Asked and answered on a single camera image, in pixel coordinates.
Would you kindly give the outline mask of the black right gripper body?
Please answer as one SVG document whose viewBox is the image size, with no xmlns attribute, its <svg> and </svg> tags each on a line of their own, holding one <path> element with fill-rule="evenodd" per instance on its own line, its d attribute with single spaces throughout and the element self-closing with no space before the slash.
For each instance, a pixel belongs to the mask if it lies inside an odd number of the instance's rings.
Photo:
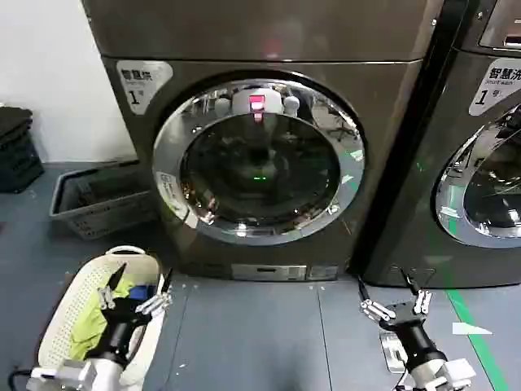
<svg viewBox="0 0 521 391">
<path fill-rule="evenodd" d="M 412 301 L 389 305 L 396 317 L 389 320 L 381 319 L 379 326 L 388 332 L 394 332 L 400 340 L 407 355 L 406 367 L 418 367 L 431 360 L 445 360 L 445 354 L 437 349 L 435 343 L 425 332 L 423 324 L 427 319 L 425 314 L 414 313 Z"/>
</svg>

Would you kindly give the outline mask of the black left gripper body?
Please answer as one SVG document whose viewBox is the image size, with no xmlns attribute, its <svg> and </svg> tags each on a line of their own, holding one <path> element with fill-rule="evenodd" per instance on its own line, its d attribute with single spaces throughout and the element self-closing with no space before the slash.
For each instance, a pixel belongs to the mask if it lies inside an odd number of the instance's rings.
<svg viewBox="0 0 521 391">
<path fill-rule="evenodd" d="M 98 344 L 86 353 L 87 359 L 127 360 L 134 331 L 147 325 L 147 315 L 137 312 L 141 301 L 132 298 L 116 298 L 113 309 L 102 310 L 107 325 Z"/>
</svg>

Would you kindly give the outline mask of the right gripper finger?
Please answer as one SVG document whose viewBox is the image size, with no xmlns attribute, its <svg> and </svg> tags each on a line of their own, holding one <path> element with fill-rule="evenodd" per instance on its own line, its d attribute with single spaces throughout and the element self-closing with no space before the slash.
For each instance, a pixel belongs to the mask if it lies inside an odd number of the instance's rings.
<svg viewBox="0 0 521 391">
<path fill-rule="evenodd" d="M 379 323 L 382 320 L 388 322 L 396 318 L 396 313 L 393 310 L 388 309 L 384 305 L 381 305 L 377 301 L 373 301 L 370 298 L 366 285 L 360 276 L 357 277 L 357 283 L 359 296 L 361 298 L 359 308 L 367 318 L 376 323 Z"/>
<path fill-rule="evenodd" d="M 415 297 L 413 313 L 416 315 L 428 315 L 431 302 L 431 292 L 421 288 L 413 277 L 401 269 L 401 274 L 405 280 L 406 286 Z"/>
</svg>

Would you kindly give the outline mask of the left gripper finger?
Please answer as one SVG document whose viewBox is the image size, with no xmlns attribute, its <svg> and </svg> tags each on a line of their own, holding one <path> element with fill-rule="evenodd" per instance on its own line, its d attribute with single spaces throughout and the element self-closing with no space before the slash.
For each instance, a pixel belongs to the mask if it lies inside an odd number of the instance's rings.
<svg viewBox="0 0 521 391">
<path fill-rule="evenodd" d="M 124 279 L 127 264 L 123 263 L 116 271 L 114 271 L 106 284 L 98 288 L 99 307 L 101 310 L 114 310 L 116 308 L 116 293 L 122 293 L 126 284 Z"/>
<path fill-rule="evenodd" d="M 151 317 L 155 317 L 163 312 L 173 302 L 171 293 L 172 277 L 173 269 L 170 269 L 166 276 L 163 277 L 161 289 L 152 298 L 139 305 L 136 308 L 135 313 L 143 316 L 150 315 Z"/>
</svg>

